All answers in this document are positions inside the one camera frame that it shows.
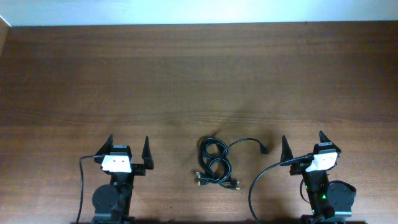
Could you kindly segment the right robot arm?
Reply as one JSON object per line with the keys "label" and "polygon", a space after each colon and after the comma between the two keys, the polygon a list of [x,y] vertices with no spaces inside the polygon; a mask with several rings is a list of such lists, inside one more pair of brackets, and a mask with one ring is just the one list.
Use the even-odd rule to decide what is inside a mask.
{"label": "right robot arm", "polygon": [[301,175],[301,187],[305,187],[311,215],[302,215],[300,223],[345,223],[352,216],[356,188],[340,181],[330,181],[328,171],[337,165],[341,149],[323,131],[319,132],[320,142],[313,152],[293,157],[287,138],[282,137],[280,161],[290,167],[290,175]]}

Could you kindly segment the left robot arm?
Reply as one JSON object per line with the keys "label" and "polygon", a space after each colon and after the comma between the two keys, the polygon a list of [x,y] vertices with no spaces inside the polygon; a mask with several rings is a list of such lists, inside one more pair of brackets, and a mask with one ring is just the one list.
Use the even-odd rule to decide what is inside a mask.
{"label": "left robot arm", "polygon": [[145,176],[147,170],[154,169],[148,137],[142,150],[142,163],[132,163],[130,146],[114,144],[113,140],[110,135],[94,156],[94,161],[110,176],[110,181],[98,187],[92,196],[95,208],[92,223],[134,223],[135,218],[129,215],[134,178]]}

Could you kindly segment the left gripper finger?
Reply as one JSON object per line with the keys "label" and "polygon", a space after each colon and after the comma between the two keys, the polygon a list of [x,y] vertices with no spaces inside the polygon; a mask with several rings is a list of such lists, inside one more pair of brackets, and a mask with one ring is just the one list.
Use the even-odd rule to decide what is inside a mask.
{"label": "left gripper finger", "polygon": [[104,145],[97,151],[95,155],[96,156],[108,155],[112,147],[113,147],[113,135],[111,134],[104,143]]}
{"label": "left gripper finger", "polygon": [[146,136],[144,147],[142,150],[142,160],[144,161],[145,169],[154,169],[154,160],[150,151],[149,137]]}

